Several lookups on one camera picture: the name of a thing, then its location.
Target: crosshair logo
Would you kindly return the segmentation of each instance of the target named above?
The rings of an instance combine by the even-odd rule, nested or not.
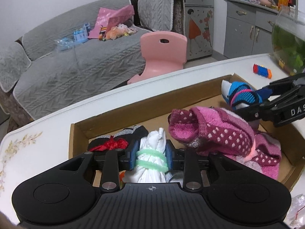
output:
[[[149,189],[150,191],[155,191],[157,188],[155,187],[155,186],[150,186],[150,187],[148,187],[147,189]]]

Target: green water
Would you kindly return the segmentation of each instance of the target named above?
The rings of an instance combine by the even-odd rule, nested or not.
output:
[[[274,55],[285,66],[284,70],[290,75],[303,72],[305,68],[305,41],[284,30],[278,25],[272,32]]]

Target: fish bowl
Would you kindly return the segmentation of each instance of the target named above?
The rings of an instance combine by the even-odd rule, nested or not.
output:
[[[272,46],[276,61],[289,75],[305,72],[305,14],[283,7],[273,26]]]

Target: red dress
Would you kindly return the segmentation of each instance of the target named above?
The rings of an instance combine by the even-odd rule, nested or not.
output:
[[[195,39],[197,36],[201,35],[201,31],[199,29],[199,27],[197,26],[197,24],[190,19],[190,23],[189,23],[189,39]]]

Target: cardboard box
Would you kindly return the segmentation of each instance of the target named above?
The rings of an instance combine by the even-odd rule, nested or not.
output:
[[[71,124],[69,158],[85,152],[89,142],[95,137],[103,134],[113,135],[115,132],[135,124],[145,126],[148,131],[163,127],[167,138],[171,139],[176,148],[184,147],[168,133],[168,115],[174,108],[228,107],[221,96],[223,79],[230,82],[243,81],[237,75],[228,75],[177,89]],[[305,166],[304,138],[292,125],[275,128],[271,122],[262,121],[260,130],[266,130],[281,142],[282,160],[278,181],[291,190]]]

